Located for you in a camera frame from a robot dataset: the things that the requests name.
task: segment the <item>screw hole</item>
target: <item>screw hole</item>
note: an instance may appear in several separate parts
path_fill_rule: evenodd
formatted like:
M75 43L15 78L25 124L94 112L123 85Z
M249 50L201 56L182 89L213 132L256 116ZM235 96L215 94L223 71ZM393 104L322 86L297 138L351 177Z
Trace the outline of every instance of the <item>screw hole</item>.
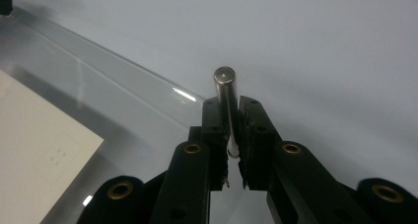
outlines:
M195 154L202 151L202 147L200 147L198 144L187 144L184 146L184 152L188 154Z
M338 219L340 219L343 222L351 222L353 221L353 217L348 213L346 210L343 209L335 209L334 214Z
M120 182L107 190L110 199L118 200L128 196L133 191L133 184L129 181Z
M388 202L401 203L404 200L403 195L395 189L393 189L392 187L387 187L383 185L373 185L372 191L379 198Z
M264 131L266 130L266 128L265 128L265 127L263 127L263 126L259 126L259 127L257 128L257 130L258 130L258 131L261 131L261 132L264 132Z
M170 217L174 220L182 220L187 216L187 211L183 207L177 207L172 209Z
M285 152L290 153L290 154L298 154L302 152L302 149L294 144L285 144L283 145L283 150L285 150Z

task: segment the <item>silver metal rod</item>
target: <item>silver metal rod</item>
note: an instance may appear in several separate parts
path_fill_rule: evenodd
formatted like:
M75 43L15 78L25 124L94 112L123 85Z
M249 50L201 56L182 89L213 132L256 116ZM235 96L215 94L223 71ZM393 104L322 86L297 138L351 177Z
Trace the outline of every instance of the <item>silver metal rod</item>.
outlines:
M222 120L229 125L231 131L228 153L231 157L237 158L239 156L237 144L239 128L236 73L232 68L224 66L215 71L213 78L221 107Z

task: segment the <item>brass insert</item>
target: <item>brass insert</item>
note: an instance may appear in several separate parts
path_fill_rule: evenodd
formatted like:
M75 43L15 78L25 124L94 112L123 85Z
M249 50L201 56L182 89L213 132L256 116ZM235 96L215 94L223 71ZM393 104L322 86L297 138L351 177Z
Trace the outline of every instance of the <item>brass insert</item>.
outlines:
M372 191L379 198L388 202L401 203L404 200L403 195L392 187L387 187L384 185L373 185Z
M113 186L111 186L107 190L107 196L110 199L118 200L123 199L133 191L133 184L130 181L119 182Z
M190 143L184 146L184 152L188 154L195 154L202 151L202 147L198 144Z
M302 149L299 146L290 143L283 145L283 150L289 154L299 154L302 152Z

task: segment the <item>paper sheet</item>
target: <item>paper sheet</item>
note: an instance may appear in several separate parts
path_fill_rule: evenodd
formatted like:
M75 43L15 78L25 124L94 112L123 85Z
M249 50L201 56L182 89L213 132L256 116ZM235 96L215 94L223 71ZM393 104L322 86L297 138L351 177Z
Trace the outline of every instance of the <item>paper sheet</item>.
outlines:
M102 142L0 70L0 223L39 223Z

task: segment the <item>white background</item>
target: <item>white background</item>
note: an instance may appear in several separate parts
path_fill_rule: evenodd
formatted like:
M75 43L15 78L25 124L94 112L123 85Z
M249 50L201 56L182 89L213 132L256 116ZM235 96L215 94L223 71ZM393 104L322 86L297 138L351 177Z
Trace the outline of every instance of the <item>white background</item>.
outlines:
M286 140L340 182L418 195L418 0L15 0L180 84L215 96L228 65Z

